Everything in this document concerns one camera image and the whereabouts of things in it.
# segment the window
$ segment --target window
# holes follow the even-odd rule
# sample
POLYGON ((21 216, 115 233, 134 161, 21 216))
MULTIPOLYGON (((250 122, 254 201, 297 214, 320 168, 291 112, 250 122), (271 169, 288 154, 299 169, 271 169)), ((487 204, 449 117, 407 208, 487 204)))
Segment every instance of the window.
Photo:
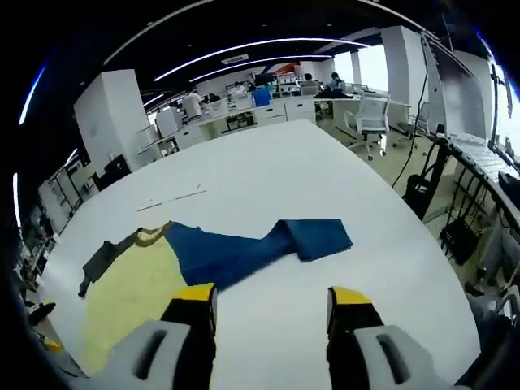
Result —
MULTIPOLYGON (((496 75, 504 80, 504 71, 500 66, 496 66, 496 75)), ((520 156, 520 102, 516 92, 511 88, 511 100, 513 103, 513 111, 509 117, 507 88, 505 85, 498 84, 498 111, 496 121, 496 134, 499 136, 499 142, 504 145, 505 138, 509 138, 511 146, 514 150, 515 159, 520 156)))
POLYGON ((350 52, 338 54, 334 57, 334 68, 345 83, 354 82, 354 73, 352 69, 352 57, 350 52))
POLYGON ((384 45, 366 47, 359 50, 361 82, 371 89, 388 91, 387 58, 384 45))

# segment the white office chair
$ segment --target white office chair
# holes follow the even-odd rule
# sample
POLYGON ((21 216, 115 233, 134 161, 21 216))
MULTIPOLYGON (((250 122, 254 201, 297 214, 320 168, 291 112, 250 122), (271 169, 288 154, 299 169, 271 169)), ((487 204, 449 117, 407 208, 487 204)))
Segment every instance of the white office chair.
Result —
POLYGON ((421 110, 419 110, 419 117, 417 118, 415 115, 410 114, 409 122, 398 122, 397 125, 406 131, 407 134, 411 134, 414 132, 415 120, 417 119, 417 134, 419 136, 425 136, 430 133, 430 128, 428 127, 428 120, 431 114, 431 106, 428 102, 424 102, 421 105, 421 110))
POLYGON ((319 88, 317 85, 310 85, 310 86, 301 86, 300 87, 300 92, 301 92, 301 95, 302 96, 314 96, 314 95, 317 95, 318 94, 318 91, 319 91, 319 88))
POLYGON ((428 127, 428 120, 431 114, 431 106, 428 102, 424 102, 421 105, 421 109, 419 110, 419 117, 416 115, 409 115, 409 120, 407 122, 398 121, 397 127, 398 130, 401 130, 406 137, 399 138, 397 142, 394 142, 393 147, 397 147, 401 144, 402 141, 410 141, 413 137, 425 137, 430 133, 430 128, 428 127), (415 120, 417 119, 417 131, 414 133, 414 125, 415 120))
POLYGON ((377 135, 380 138, 380 153, 385 155, 388 134, 388 106, 390 96, 381 93, 362 92, 357 114, 346 111, 345 124, 362 135, 363 141, 354 142, 349 149, 365 146, 368 152, 368 161, 372 161, 372 153, 368 137, 377 135))

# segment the white tabletop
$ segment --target white tabletop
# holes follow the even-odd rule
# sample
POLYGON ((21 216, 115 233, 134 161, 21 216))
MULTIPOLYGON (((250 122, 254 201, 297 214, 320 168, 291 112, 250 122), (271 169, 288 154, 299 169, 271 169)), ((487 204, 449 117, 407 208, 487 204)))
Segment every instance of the white tabletop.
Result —
POLYGON ((65 348, 81 364, 81 266, 103 240, 172 219, 263 237, 278 219, 341 219, 353 241, 311 263, 296 255, 219 294, 213 388, 330 388, 327 288, 361 290, 386 324, 408 332, 456 381, 479 354, 470 307, 433 236, 360 158, 312 123, 254 128, 162 158, 87 201, 41 281, 65 348), (205 189, 137 212, 143 206, 205 189))

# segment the ceiling light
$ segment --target ceiling light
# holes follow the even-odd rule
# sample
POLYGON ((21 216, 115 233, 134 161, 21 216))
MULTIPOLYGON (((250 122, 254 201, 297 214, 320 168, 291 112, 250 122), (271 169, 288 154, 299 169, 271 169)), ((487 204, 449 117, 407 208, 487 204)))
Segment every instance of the ceiling light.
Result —
POLYGON ((194 81, 203 79, 207 76, 212 76, 216 73, 225 72, 230 69, 234 69, 235 67, 243 67, 246 65, 252 65, 254 63, 265 63, 267 61, 276 61, 279 59, 331 59, 331 55, 324 55, 324 54, 311 54, 311 55, 286 55, 284 57, 273 57, 273 58, 265 58, 265 59, 257 59, 256 61, 249 61, 247 63, 239 63, 237 65, 232 65, 230 67, 224 67, 222 69, 219 69, 218 71, 211 71, 210 73, 206 73, 205 75, 195 77, 194 79, 191 79, 190 81, 193 83, 194 81))
POLYGON ((187 67, 188 65, 191 65, 193 63, 197 63, 199 61, 202 61, 203 59, 208 59, 208 58, 213 57, 215 55, 219 55, 219 54, 222 54, 222 53, 227 53, 228 51, 232 51, 232 50, 244 49, 245 47, 265 45, 267 43, 280 43, 280 42, 326 42, 326 43, 335 42, 335 43, 346 43, 346 44, 349 44, 349 45, 356 45, 356 46, 361 46, 361 47, 370 47, 370 45, 365 45, 364 43, 357 43, 357 42, 353 42, 353 41, 345 41, 345 40, 341 40, 341 39, 332 39, 332 38, 280 38, 280 39, 270 39, 269 41, 251 42, 251 43, 246 43, 244 45, 228 47, 227 49, 222 49, 222 50, 219 50, 219 51, 215 51, 213 53, 209 53, 209 54, 203 55, 202 57, 195 58, 195 59, 192 59, 191 61, 183 63, 182 65, 179 65, 178 67, 174 67, 170 71, 167 71, 166 73, 160 75, 159 77, 156 77, 154 79, 154 81, 159 81, 163 77, 169 76, 171 73, 179 71, 183 67, 187 67))
POLYGON ((78 151, 78 148, 75 148, 75 149, 72 151, 71 155, 68 156, 68 159, 67 159, 67 161, 65 162, 65 165, 67 165, 67 164, 68 164, 68 163, 69 163, 69 162, 74 158, 74 156, 76 155, 77 151, 78 151))
POLYGON ((38 85, 38 82, 40 81, 40 77, 41 75, 43 74, 43 71, 46 69, 46 67, 44 66, 41 70, 40 70, 40 73, 38 74, 38 77, 36 78, 36 80, 34 81, 34 84, 32 84, 32 88, 31 90, 29 91, 29 95, 27 96, 27 99, 25 99, 25 104, 24 104, 24 108, 22 110, 22 115, 19 117, 19 122, 18 124, 22 124, 23 122, 25 122, 25 115, 27 115, 27 110, 29 108, 29 103, 31 102, 31 99, 33 98, 33 93, 34 93, 34 89, 36 89, 36 86, 38 85))
POLYGON ((148 106, 151 102, 155 102, 157 99, 160 99, 164 96, 164 93, 161 93, 159 96, 154 97, 153 99, 150 99, 145 104, 143 104, 143 107, 148 106))
POLYGON ((18 208, 18 173, 13 175, 13 198, 15 199, 15 217, 18 228, 22 227, 20 222, 20 210, 18 208))

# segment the blue container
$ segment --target blue container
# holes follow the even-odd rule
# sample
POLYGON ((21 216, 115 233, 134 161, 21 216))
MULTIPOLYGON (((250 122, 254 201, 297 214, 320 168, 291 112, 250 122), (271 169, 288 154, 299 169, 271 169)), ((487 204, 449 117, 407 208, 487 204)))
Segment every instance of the blue container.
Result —
POLYGON ((259 88, 253 91, 254 105, 256 107, 269 106, 271 97, 268 88, 259 88))

